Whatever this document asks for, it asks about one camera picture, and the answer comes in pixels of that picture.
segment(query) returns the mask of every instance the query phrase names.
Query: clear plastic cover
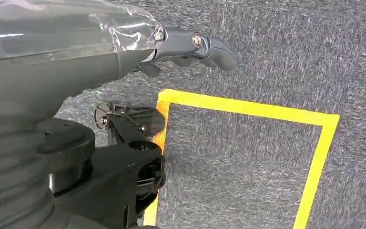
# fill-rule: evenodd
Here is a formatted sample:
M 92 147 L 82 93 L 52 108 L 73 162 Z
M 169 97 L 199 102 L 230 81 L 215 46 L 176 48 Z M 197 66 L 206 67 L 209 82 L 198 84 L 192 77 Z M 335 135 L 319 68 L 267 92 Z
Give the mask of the clear plastic cover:
M 156 49 L 162 42 L 159 34 L 162 25 L 131 5 L 105 0 L 0 0 L 0 59 Z

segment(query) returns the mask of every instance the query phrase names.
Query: gray floor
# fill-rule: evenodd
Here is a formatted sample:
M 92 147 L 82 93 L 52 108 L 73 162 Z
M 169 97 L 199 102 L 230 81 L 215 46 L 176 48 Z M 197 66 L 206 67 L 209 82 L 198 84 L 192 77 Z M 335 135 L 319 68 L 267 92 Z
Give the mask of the gray floor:
M 226 41 L 240 67 L 167 64 L 158 78 L 134 74 L 67 100 L 58 116 L 94 128 L 101 100 L 155 105 L 164 88 L 340 114 L 307 227 L 366 229 L 366 0 L 124 2 L 167 26 Z M 319 134 L 314 126 L 174 106 L 158 225 L 291 228 Z

